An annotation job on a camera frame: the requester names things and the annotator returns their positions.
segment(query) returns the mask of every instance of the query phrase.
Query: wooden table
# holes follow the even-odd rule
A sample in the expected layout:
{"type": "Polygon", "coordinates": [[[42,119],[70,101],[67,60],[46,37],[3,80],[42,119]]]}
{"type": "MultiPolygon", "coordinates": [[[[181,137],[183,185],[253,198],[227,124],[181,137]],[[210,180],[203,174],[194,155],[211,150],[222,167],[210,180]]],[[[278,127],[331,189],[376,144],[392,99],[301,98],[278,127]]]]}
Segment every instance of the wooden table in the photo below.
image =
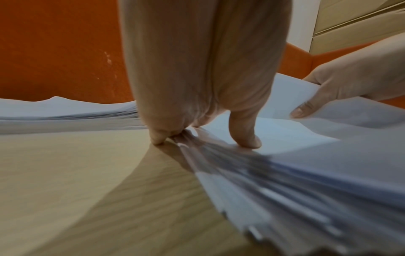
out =
{"type": "Polygon", "coordinates": [[[0,136],[2,256],[276,255],[147,130],[0,136]]]}

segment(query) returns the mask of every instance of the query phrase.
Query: wrinkled skin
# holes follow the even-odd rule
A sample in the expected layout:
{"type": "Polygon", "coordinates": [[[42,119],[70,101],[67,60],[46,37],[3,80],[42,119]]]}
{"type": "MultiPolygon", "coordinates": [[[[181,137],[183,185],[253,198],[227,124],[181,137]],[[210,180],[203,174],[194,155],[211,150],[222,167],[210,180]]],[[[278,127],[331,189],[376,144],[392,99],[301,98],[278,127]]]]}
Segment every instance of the wrinkled skin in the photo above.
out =
{"type": "Polygon", "coordinates": [[[405,33],[322,64],[304,80],[320,88],[291,113],[293,118],[311,115],[333,100],[356,96],[386,100],[405,95],[405,33]]]}
{"type": "Polygon", "coordinates": [[[291,0],[120,0],[128,77],[152,143],[230,110],[232,138],[260,147],[254,125],[291,8],[291,0]]]}

